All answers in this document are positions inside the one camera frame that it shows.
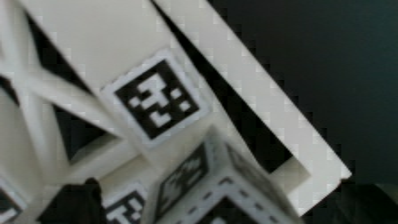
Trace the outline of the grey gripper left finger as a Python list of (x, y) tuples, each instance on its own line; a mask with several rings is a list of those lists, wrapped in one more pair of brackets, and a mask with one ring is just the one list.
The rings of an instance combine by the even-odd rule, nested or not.
[(68, 184), (36, 218), (40, 224), (107, 224), (102, 186), (95, 178)]

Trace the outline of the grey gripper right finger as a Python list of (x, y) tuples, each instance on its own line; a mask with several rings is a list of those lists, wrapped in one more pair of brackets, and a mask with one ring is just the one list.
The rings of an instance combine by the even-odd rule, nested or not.
[(343, 181), (303, 219), (304, 224), (398, 224), (398, 184)]

